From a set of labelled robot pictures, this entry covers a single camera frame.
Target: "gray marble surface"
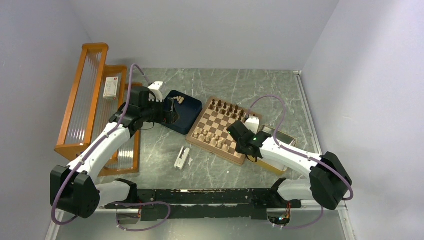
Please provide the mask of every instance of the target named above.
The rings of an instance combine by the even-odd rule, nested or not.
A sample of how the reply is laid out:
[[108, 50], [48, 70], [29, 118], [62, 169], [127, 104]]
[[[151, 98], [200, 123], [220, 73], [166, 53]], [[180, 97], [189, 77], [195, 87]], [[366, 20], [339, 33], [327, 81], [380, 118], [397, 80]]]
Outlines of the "gray marble surface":
[[[281, 131], [296, 138], [297, 147], [314, 151], [313, 136], [301, 101], [298, 83], [291, 71], [248, 69], [175, 69], [147, 68], [145, 73], [152, 82], [163, 81], [167, 91], [177, 90], [203, 104], [210, 96], [248, 108], [257, 98], [274, 94], [286, 102], [287, 113]], [[144, 83], [134, 71], [136, 82]], [[253, 110], [263, 115], [261, 124], [275, 127], [283, 113], [275, 98], [260, 100]], [[298, 179], [300, 174], [288, 170], [282, 176], [267, 171], [246, 160], [242, 166], [230, 163], [197, 146], [190, 145], [181, 135], [156, 124], [141, 132], [139, 173], [99, 177], [97, 183], [109, 183], [124, 178], [148, 189], [209, 189], [209, 188], [269, 188], [280, 177]], [[174, 168], [182, 146], [191, 148], [191, 164], [183, 170]]]

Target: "chessboard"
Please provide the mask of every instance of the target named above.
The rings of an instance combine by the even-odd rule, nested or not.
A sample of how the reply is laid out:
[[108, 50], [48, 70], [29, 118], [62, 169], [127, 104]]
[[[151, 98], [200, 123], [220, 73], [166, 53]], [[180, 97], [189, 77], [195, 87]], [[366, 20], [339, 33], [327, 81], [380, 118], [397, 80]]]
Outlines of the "chessboard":
[[[190, 129], [185, 140], [237, 165], [245, 162], [246, 155], [236, 152], [236, 141], [227, 132], [235, 121], [245, 122], [247, 109], [211, 96]], [[262, 119], [260, 114], [251, 116]]]

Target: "purple cable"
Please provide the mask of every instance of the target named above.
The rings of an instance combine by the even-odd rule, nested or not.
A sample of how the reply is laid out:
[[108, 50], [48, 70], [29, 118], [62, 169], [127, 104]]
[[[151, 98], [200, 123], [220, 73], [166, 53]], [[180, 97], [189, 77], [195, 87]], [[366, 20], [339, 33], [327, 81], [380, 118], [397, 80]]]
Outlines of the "purple cable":
[[[342, 176], [342, 175], [340, 175], [340, 173], [338, 173], [336, 170], [334, 170], [332, 167], [330, 167], [329, 165], [327, 165], [326, 163], [324, 163], [324, 162], [322, 162], [322, 161], [320, 161], [319, 159], [316, 159], [316, 158], [314, 158], [314, 157], [309, 157], [308, 155], [306, 155], [306, 154], [304, 154], [304, 153], [301, 153], [301, 152], [298, 152], [298, 151], [296, 151], [296, 150], [294, 150], [294, 149], [291, 149], [291, 148], [288, 148], [288, 147], [285, 147], [284, 145], [280, 145], [280, 143], [278, 142], [278, 140], [277, 140], [277, 131], [278, 131], [278, 129], [280, 129], [280, 127], [281, 127], [281, 125], [283, 124], [283, 121], [284, 121], [284, 117], [286, 116], [286, 104], [284, 103], [284, 101], [283, 101], [283, 99], [281, 99], [281, 97], [279, 97], [279, 96], [277, 96], [277, 95], [265, 95], [265, 96], [261, 96], [260, 98], [258, 98], [258, 99], [256, 99], [256, 101], [254, 101], [253, 103], [252, 103], [252, 105], [250, 105], [250, 107], [249, 107], [249, 109], [247, 110], [247, 113], [246, 113], [246, 116], [248, 117], [249, 116], [249, 114], [250, 114], [250, 112], [251, 112], [251, 110], [252, 110], [252, 108], [253, 108], [253, 106], [259, 101], [259, 100], [261, 100], [261, 99], [263, 99], [263, 98], [267, 98], [267, 97], [270, 97], [270, 98], [276, 98], [276, 99], [278, 99], [279, 101], [280, 101], [280, 103], [281, 103], [281, 105], [282, 105], [282, 108], [283, 108], [283, 111], [282, 111], [282, 118], [281, 118], [281, 121], [279, 122], [279, 124], [278, 124], [278, 126], [275, 128], [275, 130], [274, 130], [274, 134], [272, 135], [272, 137], [274, 138], [274, 141], [275, 141], [275, 143], [278, 145], [278, 146], [280, 146], [280, 148], [282, 148], [282, 149], [284, 149], [284, 150], [286, 150], [286, 151], [288, 151], [288, 152], [290, 152], [290, 153], [292, 153], [292, 154], [296, 154], [296, 155], [298, 155], [298, 156], [300, 156], [300, 157], [303, 157], [303, 158], [306, 158], [306, 159], [308, 159], [308, 160], [312, 160], [312, 161], [314, 161], [315, 163], [317, 163], [317, 164], [320, 164], [321, 166], [323, 166], [324, 168], [326, 168], [326, 169], [328, 169], [330, 172], [332, 172], [334, 175], [336, 175], [346, 186], [347, 186], [347, 189], [349, 189], [349, 192], [350, 192], [350, 196], [349, 197], [346, 197], [346, 198], [343, 198], [343, 200], [344, 201], [349, 201], [349, 200], [351, 200], [351, 199], [353, 199], [354, 198], [354, 190], [352, 189], [352, 187], [351, 187], [351, 185], [349, 184], [349, 182]], [[310, 223], [308, 223], [308, 224], [305, 224], [305, 225], [301, 225], [301, 226], [296, 226], [296, 227], [284, 227], [285, 229], [302, 229], [302, 228], [306, 228], [306, 227], [309, 227], [309, 226], [311, 226], [311, 225], [313, 225], [313, 224], [315, 224], [316, 222], [318, 222], [322, 217], [323, 217], [323, 214], [324, 214], [324, 208], [321, 206], [321, 214], [319, 215], [319, 217], [317, 218], [317, 219], [315, 219], [314, 221], [312, 221], [312, 222], [310, 222]]]
[[116, 219], [116, 226], [124, 231], [128, 231], [128, 232], [144, 232], [150, 229], [154, 229], [156, 227], [159, 227], [160, 225], [164, 224], [166, 222], [166, 220], [168, 220], [168, 218], [171, 215], [171, 205], [169, 205], [166, 202], [163, 201], [152, 201], [152, 202], [146, 202], [146, 203], [123, 203], [123, 202], [113, 202], [112, 204], [115, 205], [121, 205], [121, 206], [125, 206], [125, 207], [141, 207], [141, 206], [148, 206], [148, 205], [155, 205], [155, 204], [160, 204], [160, 205], [165, 205], [168, 207], [168, 214], [166, 215], [166, 217], [160, 221], [158, 224], [147, 227], [147, 228], [143, 228], [143, 229], [129, 229], [126, 227], [123, 227], [119, 224], [118, 221], [118, 214], [116, 215], [115, 219]]
[[[121, 118], [119, 119], [118, 123], [116, 124], [116, 126], [114, 128], [112, 128], [107, 135], [111, 135], [118, 127], [119, 125], [121, 125], [122, 120], [124, 119], [125, 114], [127, 114], [127, 110], [128, 110], [128, 105], [130, 103], [130, 95], [131, 95], [131, 86], [133, 83], [133, 68], [137, 67], [140, 71], [141, 68], [139, 66], [137, 66], [135, 63], [133, 65], [131, 65], [131, 68], [129, 70], [129, 80], [128, 80], [128, 94], [126, 96], [126, 104], [123, 108], [122, 111], [122, 115]], [[92, 147], [87, 151], [87, 153], [84, 155], [84, 157], [82, 157], [81, 161], [83, 163], [85, 163], [85, 161], [89, 158], [89, 156], [93, 153], [93, 151], [106, 139], [106, 135], [103, 135], [98, 141], [96, 141]], [[59, 221], [56, 218], [56, 209], [58, 207], [58, 202], [59, 199], [62, 196], [62, 193], [65, 190], [66, 185], [69, 183], [69, 181], [71, 180], [71, 177], [74, 175], [74, 173], [81, 167], [82, 163], [78, 162], [78, 164], [72, 169], [72, 171], [70, 171], [69, 175], [66, 177], [65, 181], [63, 182], [62, 186], [60, 186], [59, 191], [57, 192], [56, 198], [54, 199], [53, 205], [51, 207], [51, 220], [53, 221], [53, 223], [57, 224], [57, 225], [66, 225], [69, 224], [70, 222], [72, 222], [73, 220], [75, 220], [77, 218], [77, 216], [73, 216], [71, 219], [67, 220], [67, 221]]]
[[133, 74], [133, 66], [134, 65], [135, 65], [136, 68], [138, 68], [138, 70], [140, 71], [140, 73], [144, 77], [144, 79], [146, 79], [147, 84], [150, 85], [151, 82], [150, 82], [149, 77], [147, 77], [147, 75], [143, 72], [143, 70], [137, 64], [135, 64], [135, 63], [133, 65], [131, 65], [131, 69], [130, 69], [131, 72], [129, 73], [129, 75], [132, 76], [132, 74]]

